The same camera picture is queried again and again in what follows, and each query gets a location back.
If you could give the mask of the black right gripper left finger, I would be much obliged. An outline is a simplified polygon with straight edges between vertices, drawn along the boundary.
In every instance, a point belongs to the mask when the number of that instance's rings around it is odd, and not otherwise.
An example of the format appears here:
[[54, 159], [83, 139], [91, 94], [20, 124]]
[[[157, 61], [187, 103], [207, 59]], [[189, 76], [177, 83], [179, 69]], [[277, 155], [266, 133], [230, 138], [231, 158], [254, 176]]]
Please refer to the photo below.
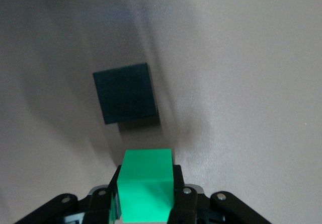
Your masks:
[[85, 198], [60, 194], [16, 223], [114, 223], [121, 216], [117, 189], [120, 170], [118, 166], [108, 185], [92, 188]]

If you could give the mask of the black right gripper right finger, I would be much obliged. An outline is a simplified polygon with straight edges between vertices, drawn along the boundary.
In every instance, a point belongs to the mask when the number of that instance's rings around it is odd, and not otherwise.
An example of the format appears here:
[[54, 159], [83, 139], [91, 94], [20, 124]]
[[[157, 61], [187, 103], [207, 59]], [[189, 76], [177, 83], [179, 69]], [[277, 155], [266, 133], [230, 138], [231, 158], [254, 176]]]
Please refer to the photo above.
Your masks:
[[207, 197], [200, 186], [185, 184], [180, 165], [173, 165], [173, 176], [175, 202], [168, 223], [270, 223], [230, 192]]

